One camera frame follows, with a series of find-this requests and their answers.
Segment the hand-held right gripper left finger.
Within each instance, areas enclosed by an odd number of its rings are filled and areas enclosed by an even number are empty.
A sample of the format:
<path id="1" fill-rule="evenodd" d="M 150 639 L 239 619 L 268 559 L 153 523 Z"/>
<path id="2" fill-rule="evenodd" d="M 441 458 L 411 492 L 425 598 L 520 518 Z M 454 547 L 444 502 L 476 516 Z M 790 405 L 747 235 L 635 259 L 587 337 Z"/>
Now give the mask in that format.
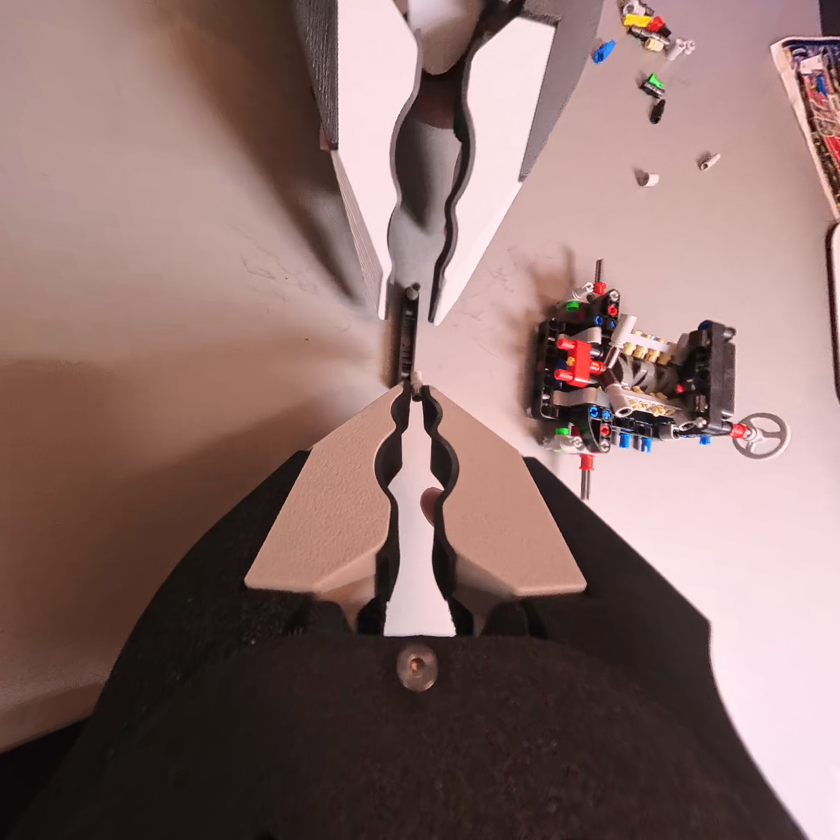
<path id="1" fill-rule="evenodd" d="M 251 590 L 338 604 L 352 628 L 382 632 L 400 564 L 398 508 L 411 389 L 399 385 L 308 452 L 255 561 Z"/>

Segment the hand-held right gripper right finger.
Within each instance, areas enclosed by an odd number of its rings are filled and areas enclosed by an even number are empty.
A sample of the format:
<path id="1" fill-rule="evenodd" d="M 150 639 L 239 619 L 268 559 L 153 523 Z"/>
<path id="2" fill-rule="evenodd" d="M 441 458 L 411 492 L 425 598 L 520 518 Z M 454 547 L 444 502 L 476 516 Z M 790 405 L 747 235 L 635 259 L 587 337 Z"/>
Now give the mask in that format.
<path id="1" fill-rule="evenodd" d="M 500 605 L 577 595 L 586 581 L 524 458 L 430 385 L 433 570 L 457 633 L 478 633 Z"/>

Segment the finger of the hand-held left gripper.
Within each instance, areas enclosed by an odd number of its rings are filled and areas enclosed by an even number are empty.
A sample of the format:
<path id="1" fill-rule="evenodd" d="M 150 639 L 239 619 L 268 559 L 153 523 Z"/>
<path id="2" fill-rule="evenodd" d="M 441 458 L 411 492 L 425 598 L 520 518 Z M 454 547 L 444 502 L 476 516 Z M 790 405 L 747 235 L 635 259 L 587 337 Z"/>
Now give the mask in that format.
<path id="1" fill-rule="evenodd" d="M 338 2 L 338 145 L 331 157 L 364 288 L 381 320 L 394 277 L 390 228 L 402 200 L 396 140 L 422 64 L 408 2 Z"/>
<path id="2" fill-rule="evenodd" d="M 525 15 L 467 55 L 456 113 L 460 141 L 434 272 L 432 324 L 441 324 L 476 271 L 521 188 L 521 169 L 558 25 Z"/>

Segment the black lego beam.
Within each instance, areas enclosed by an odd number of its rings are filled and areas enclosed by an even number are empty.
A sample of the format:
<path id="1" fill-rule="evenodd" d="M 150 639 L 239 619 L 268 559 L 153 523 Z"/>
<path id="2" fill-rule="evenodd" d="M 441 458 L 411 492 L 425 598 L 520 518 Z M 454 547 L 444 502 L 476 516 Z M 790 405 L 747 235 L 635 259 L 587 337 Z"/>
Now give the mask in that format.
<path id="1" fill-rule="evenodd" d="M 407 287 L 400 287 L 400 295 L 397 301 L 398 307 L 395 323 L 396 342 L 392 374 L 393 385 L 402 385 L 406 382 L 410 383 L 411 373 L 415 370 L 417 324 L 421 287 L 419 299 L 414 301 L 415 305 L 412 305 L 412 302 L 407 301 L 404 297 L 404 292 Z"/>

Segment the lego car chassis assembly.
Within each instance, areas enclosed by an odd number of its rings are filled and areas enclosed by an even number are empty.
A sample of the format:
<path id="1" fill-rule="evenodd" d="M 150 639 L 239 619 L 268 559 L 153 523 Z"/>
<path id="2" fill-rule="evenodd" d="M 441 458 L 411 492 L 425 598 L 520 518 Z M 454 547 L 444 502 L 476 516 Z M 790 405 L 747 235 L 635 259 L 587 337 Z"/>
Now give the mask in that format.
<path id="1" fill-rule="evenodd" d="M 733 327 L 708 319 L 676 341 L 638 329 L 598 259 L 593 280 L 572 288 L 537 327 L 526 414 L 544 448 L 579 460 L 718 438 L 750 460 L 779 457 L 791 442 L 783 418 L 736 418 L 735 338 Z"/>

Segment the pile of small lego pieces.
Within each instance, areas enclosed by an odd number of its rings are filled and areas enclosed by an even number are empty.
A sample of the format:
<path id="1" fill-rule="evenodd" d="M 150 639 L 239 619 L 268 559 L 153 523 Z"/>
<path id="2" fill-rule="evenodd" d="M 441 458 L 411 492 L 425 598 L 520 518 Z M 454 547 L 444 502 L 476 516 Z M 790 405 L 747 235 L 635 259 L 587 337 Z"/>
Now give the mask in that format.
<path id="1" fill-rule="evenodd" d="M 625 35 L 641 45 L 646 54 L 669 64 L 696 51 L 697 42 L 693 38 L 676 36 L 650 2 L 617 1 L 614 5 Z M 647 120 L 652 125 L 659 125 L 665 114 L 668 94 L 662 71 L 644 72 L 637 88 L 649 99 Z"/>

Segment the person's left hand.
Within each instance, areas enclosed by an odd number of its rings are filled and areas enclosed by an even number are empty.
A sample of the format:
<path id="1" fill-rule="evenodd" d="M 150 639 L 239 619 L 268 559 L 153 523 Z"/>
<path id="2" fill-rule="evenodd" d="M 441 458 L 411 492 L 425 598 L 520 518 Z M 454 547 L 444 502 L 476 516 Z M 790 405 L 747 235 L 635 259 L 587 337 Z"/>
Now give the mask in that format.
<path id="1" fill-rule="evenodd" d="M 424 70 L 414 103 L 415 119 L 437 130 L 453 131 L 459 92 L 458 74 L 432 75 Z"/>

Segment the holographic sticker sheet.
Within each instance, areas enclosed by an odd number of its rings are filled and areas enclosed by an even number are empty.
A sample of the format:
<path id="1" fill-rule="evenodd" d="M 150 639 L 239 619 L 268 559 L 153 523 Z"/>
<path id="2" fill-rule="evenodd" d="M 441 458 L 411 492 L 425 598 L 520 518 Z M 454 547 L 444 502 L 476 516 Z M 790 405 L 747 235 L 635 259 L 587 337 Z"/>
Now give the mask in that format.
<path id="1" fill-rule="evenodd" d="M 783 38 L 770 48 L 823 192 L 839 219 L 839 37 Z"/>

